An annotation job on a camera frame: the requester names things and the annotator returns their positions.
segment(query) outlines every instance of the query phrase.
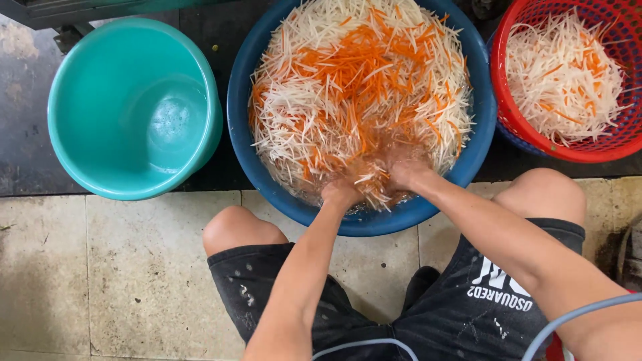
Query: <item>teal bucket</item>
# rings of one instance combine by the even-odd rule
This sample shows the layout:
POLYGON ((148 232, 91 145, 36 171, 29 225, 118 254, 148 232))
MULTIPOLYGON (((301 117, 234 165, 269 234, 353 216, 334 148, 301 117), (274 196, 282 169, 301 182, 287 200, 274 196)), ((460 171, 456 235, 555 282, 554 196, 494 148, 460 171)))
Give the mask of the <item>teal bucket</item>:
POLYGON ((223 113, 212 69, 180 31, 110 22, 65 57, 49 94, 51 144, 92 193, 141 200, 176 188, 213 155, 223 113))

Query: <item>person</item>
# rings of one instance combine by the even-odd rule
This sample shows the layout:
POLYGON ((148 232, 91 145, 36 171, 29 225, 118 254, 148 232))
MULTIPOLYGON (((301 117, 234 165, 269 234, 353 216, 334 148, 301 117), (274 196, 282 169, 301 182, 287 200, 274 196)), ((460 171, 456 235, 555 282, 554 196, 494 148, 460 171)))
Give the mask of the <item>person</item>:
MULTIPOLYGON (((247 343, 245 361, 311 360, 334 346, 382 338, 403 342, 419 360, 520 360, 547 320, 627 294, 581 257, 586 199, 561 173, 530 170, 486 200, 424 163, 396 160, 389 172, 397 189, 429 200, 462 233, 442 274, 422 267, 412 277, 403 312, 391 324, 354 310, 327 275, 342 216, 361 200, 347 180, 323 189, 324 203, 296 244, 240 206, 209 222, 203 233, 207 262, 247 343)), ((579 360, 639 361, 642 303, 583 315, 557 333, 579 360)), ((378 344, 320 359, 410 357, 393 344, 378 344)))

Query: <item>tiled floor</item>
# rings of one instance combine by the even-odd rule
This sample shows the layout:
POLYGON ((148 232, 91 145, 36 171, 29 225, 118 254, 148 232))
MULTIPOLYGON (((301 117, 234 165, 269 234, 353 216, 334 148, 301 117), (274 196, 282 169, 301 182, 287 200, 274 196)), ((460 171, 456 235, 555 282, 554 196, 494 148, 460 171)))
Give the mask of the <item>tiled floor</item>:
MULTIPOLYGON (((588 197, 591 261, 642 211, 642 177, 578 180, 588 197)), ((470 190, 491 197, 506 182, 470 190)), ((291 240, 305 227, 256 191, 171 193, 142 202, 97 196, 0 199, 0 360, 234 360, 243 343, 211 280, 200 233, 243 204, 291 240)), ((394 319, 417 267, 444 269, 458 231, 442 214, 375 238, 339 237, 330 273, 353 305, 394 319)))

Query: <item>knee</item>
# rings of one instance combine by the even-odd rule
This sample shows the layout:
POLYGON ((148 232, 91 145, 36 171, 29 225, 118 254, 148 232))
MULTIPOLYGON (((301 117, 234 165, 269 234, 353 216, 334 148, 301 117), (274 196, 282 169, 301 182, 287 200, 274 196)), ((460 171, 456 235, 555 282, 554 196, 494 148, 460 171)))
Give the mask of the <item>knee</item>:
POLYGON ((586 214, 582 188, 573 179, 548 168, 520 175, 493 201, 524 218, 557 218, 583 225, 586 214))
POLYGON ((277 226, 241 206, 220 211, 203 229, 203 247, 208 257, 244 245, 274 243, 287 243, 287 238, 277 226))

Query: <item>shredded white radish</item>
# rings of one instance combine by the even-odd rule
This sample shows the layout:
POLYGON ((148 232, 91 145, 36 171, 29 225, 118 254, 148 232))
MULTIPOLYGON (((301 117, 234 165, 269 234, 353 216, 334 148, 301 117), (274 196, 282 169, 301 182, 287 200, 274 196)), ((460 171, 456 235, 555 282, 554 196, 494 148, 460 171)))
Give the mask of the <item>shredded white radish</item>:
POLYGON ((506 45, 510 93, 524 118, 555 144, 610 135, 627 107, 618 105, 623 71, 602 37, 611 26, 588 28, 577 10, 537 26, 515 24, 506 45))
POLYGON ((272 177, 301 196, 346 168, 390 210, 378 157, 420 145, 452 167, 471 131, 460 30, 414 0, 310 0, 273 32, 252 75, 250 126, 272 177))

